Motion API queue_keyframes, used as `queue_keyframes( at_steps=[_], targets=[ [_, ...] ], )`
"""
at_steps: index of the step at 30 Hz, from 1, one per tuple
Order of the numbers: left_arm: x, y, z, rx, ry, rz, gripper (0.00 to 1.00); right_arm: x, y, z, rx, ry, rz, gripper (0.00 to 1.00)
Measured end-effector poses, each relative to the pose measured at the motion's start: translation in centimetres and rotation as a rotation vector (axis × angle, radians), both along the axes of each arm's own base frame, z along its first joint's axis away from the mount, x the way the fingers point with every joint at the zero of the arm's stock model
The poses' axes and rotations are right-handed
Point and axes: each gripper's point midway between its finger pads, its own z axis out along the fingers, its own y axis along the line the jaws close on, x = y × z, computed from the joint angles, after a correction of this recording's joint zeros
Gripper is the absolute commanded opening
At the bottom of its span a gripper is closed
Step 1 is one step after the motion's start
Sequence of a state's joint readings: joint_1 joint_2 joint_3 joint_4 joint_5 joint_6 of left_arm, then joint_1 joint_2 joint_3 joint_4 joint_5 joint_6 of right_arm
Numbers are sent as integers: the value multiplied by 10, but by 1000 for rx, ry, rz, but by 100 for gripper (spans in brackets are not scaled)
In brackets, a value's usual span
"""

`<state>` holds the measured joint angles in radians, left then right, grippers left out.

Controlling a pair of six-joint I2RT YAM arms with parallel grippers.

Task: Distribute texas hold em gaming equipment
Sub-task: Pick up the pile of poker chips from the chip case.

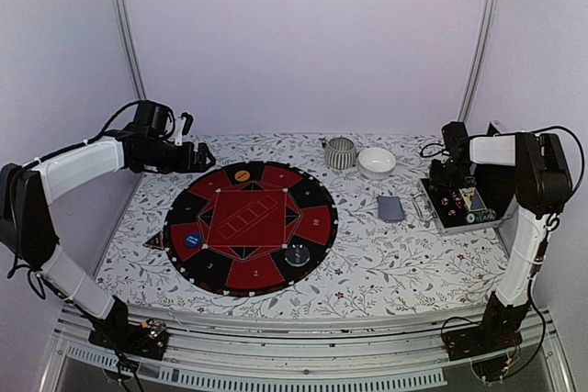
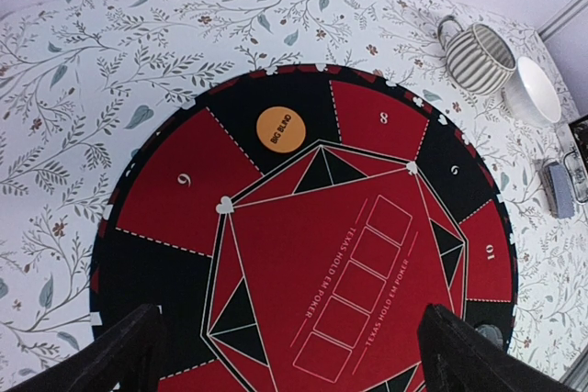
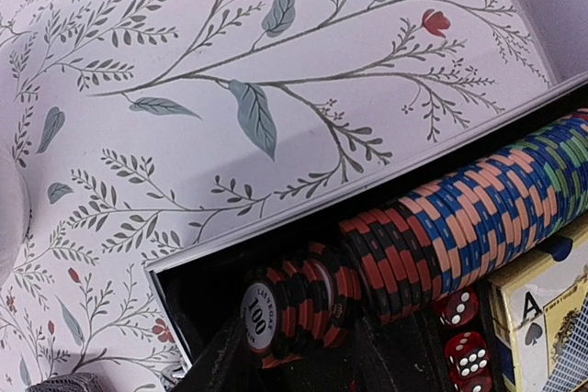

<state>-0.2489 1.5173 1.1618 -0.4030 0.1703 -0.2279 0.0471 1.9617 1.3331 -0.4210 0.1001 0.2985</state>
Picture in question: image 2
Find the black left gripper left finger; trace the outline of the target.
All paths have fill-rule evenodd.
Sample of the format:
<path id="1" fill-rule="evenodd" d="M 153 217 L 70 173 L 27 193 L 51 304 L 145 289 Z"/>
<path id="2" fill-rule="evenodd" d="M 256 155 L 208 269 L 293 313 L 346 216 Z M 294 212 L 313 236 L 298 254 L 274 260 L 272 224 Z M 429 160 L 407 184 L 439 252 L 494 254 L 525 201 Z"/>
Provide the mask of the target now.
<path id="1" fill-rule="evenodd" d="M 155 305 L 135 308 L 78 354 L 13 386 L 13 391 L 156 391 L 164 322 Z"/>

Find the orange big blind button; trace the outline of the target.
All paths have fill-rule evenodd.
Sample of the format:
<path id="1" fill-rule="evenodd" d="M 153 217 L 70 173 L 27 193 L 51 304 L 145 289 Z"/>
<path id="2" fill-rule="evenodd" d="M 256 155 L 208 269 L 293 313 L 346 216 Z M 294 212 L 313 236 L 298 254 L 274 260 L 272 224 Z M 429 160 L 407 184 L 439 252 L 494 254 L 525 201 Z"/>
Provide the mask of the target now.
<path id="1" fill-rule="evenodd" d="M 306 139 L 306 125 L 302 117 L 284 106 L 272 106 L 264 110 L 255 128 L 262 144 L 277 153 L 294 152 Z"/>

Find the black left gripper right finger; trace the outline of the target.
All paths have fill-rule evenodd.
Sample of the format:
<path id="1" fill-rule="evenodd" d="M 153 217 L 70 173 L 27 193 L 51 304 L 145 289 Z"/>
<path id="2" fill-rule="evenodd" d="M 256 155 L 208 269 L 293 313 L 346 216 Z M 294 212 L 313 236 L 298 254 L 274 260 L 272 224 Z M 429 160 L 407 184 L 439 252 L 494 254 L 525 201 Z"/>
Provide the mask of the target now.
<path id="1" fill-rule="evenodd" d="M 442 305 L 418 327 L 428 391 L 577 391 L 579 364 L 558 381 L 507 354 Z"/>

